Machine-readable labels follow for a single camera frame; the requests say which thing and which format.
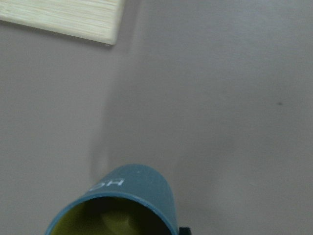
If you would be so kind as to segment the dark teal mug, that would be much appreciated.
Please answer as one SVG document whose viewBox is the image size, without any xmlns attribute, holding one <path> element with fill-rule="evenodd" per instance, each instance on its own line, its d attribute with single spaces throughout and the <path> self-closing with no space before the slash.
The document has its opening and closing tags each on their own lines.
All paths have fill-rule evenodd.
<svg viewBox="0 0 313 235">
<path fill-rule="evenodd" d="M 127 164 L 108 173 L 51 221 L 47 235 L 177 235 L 172 190 L 155 169 Z"/>
</svg>

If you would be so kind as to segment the bamboo cutting board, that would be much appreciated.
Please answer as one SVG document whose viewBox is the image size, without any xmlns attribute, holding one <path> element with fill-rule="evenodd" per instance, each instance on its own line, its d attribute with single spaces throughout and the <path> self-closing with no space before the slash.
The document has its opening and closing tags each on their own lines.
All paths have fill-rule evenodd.
<svg viewBox="0 0 313 235">
<path fill-rule="evenodd" d="M 115 45 L 123 0 L 2 0 L 2 21 Z"/>
</svg>

